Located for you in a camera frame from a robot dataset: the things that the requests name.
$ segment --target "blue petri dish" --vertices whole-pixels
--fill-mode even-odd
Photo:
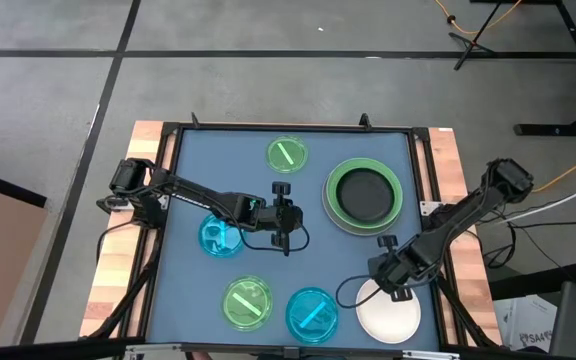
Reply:
[[[330,339],[338,322],[337,304],[322,289],[301,289],[288,301],[286,325],[292,336],[304,344],[321,344]]]
[[[234,226],[208,215],[199,226],[199,245],[209,255],[218,258],[232,257],[243,248],[239,231]]]

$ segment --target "wooden board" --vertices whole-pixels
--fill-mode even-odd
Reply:
[[[149,158],[154,161],[162,127],[163,122],[160,121],[137,121],[126,156]],[[430,137],[442,201],[457,202],[467,195],[467,190],[454,133],[452,129],[432,128],[430,129]],[[173,147],[171,139],[172,137],[168,139],[166,156],[164,157],[166,167],[170,165],[170,154]],[[425,164],[423,148],[419,147],[419,149],[420,164]],[[427,180],[424,166],[421,168],[422,177]],[[424,193],[430,194],[429,189],[428,183],[424,182]],[[132,213],[127,211],[113,213],[108,226],[128,221],[131,215]],[[154,231],[149,234],[150,240],[153,239],[153,234]],[[84,314],[80,330],[81,335],[95,331],[125,294],[138,236],[139,228],[136,226],[126,226],[106,236]],[[465,234],[457,238],[450,249],[462,302],[486,334],[492,340],[501,343],[479,243],[472,236]],[[141,304],[140,296],[135,301],[129,325],[129,335],[136,334]],[[445,299],[442,301],[442,308],[444,309],[449,343],[456,344],[452,312]]]

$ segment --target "tripod stand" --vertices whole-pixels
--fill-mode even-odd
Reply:
[[[490,50],[489,48],[479,45],[477,43],[477,40],[479,40],[479,37],[481,36],[481,34],[484,32],[484,30],[486,30],[486,28],[488,27],[488,23],[490,23],[490,20],[492,20],[493,16],[495,16],[495,13],[497,12],[497,10],[499,9],[499,7],[501,6],[503,0],[499,0],[497,1],[497,5],[495,5],[495,8],[492,10],[492,12],[490,13],[490,15],[488,15],[488,18],[486,19],[486,22],[484,22],[484,24],[481,26],[481,29],[479,29],[479,31],[477,32],[477,35],[475,35],[475,38],[470,40],[467,39],[461,35],[457,35],[453,32],[449,32],[448,35],[453,38],[453,39],[457,39],[460,40],[464,43],[464,45],[466,45],[466,50],[464,50],[463,54],[461,54],[461,57],[459,58],[459,60],[457,61],[457,64],[455,64],[455,71],[459,70],[461,68],[461,65],[463,65],[464,61],[466,61],[466,59],[468,58],[468,55],[470,55],[470,53],[476,48],[479,50],[483,50],[484,52],[486,52],[487,54],[489,54],[491,57],[495,56],[495,52],[493,50]],[[450,15],[447,19],[448,23],[452,23],[452,21],[455,20],[455,16],[454,15]]]

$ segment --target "concrete floor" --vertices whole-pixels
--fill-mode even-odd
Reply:
[[[490,5],[443,1],[464,28]],[[0,0],[0,48],[114,49],[130,0]],[[576,21],[576,1],[566,1]],[[454,51],[433,0],[143,1],[129,49],[337,49]],[[574,51],[554,7],[520,6],[481,43],[500,51]],[[542,184],[576,163],[576,138],[519,138],[518,122],[576,118],[576,61],[381,59],[124,59],[52,288],[38,342],[78,335],[107,216],[95,200],[125,154],[135,120],[259,121],[452,127],[469,188],[485,163],[512,157]],[[65,192],[77,167],[110,59],[0,59],[0,177],[49,198],[49,220],[28,264],[0,343],[18,335]],[[576,190],[576,173],[523,208]],[[576,219],[576,201],[529,222]],[[509,241],[481,227],[484,248]],[[576,227],[534,238],[560,264],[576,262]],[[509,266],[554,265],[520,235]]]

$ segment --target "white cable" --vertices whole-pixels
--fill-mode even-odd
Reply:
[[[524,218],[524,217],[526,217],[526,216],[534,215],[534,214],[536,214],[536,213],[538,213],[538,212],[542,212],[542,211],[545,211],[545,210],[548,210],[548,209],[552,209],[552,208],[554,208],[555,206],[559,206],[559,205],[565,203],[566,201],[572,200],[572,199],[574,199],[574,198],[576,198],[576,193],[568,196],[568,197],[565,198],[565,199],[561,199],[561,200],[557,201],[556,203],[552,203],[552,204],[550,204],[550,205],[548,205],[548,206],[544,206],[544,207],[542,207],[542,208],[535,209],[535,210],[533,210],[533,211],[529,211],[529,212],[524,213],[524,214],[519,214],[519,215],[517,215],[517,216],[515,216],[515,217],[511,217],[510,219],[506,219],[506,220],[502,220],[502,221],[500,221],[500,222],[496,222],[494,225],[505,224],[505,223],[507,223],[507,222],[509,222],[509,221],[514,221],[514,220],[517,220],[517,219]]]

